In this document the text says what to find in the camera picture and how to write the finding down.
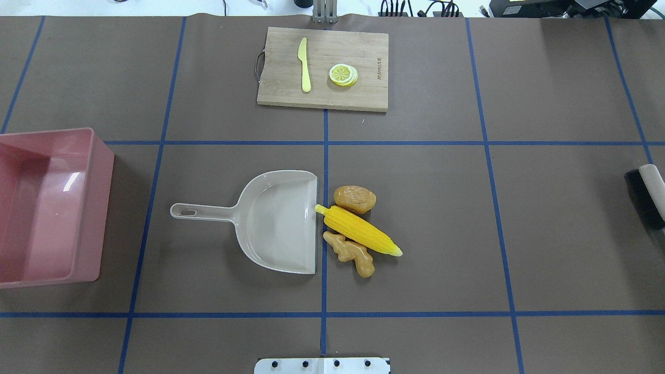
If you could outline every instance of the knife handle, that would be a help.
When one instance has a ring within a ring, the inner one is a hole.
[[[312,83],[309,81],[309,69],[307,61],[303,61],[303,92],[308,93],[312,90]]]

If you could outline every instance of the lemon slice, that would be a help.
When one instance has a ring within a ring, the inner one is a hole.
[[[350,87],[358,80],[358,71],[351,65],[337,64],[331,67],[329,76],[336,85]]]

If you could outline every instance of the white dustpan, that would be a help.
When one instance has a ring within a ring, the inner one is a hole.
[[[278,272],[316,272],[317,176],[302,170],[277,170],[252,179],[230,208],[173,204],[181,220],[233,222],[245,255]]]

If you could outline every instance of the black bristles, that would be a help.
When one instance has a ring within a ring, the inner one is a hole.
[[[630,199],[637,213],[642,218],[644,225],[654,230],[665,228],[665,220],[658,212],[649,191],[642,179],[639,170],[631,170],[626,173],[626,183],[628,184],[628,191],[630,192]]]

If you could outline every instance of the white metal plate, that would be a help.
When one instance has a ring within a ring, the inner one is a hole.
[[[260,359],[254,374],[390,374],[390,359],[381,357],[326,357]]]

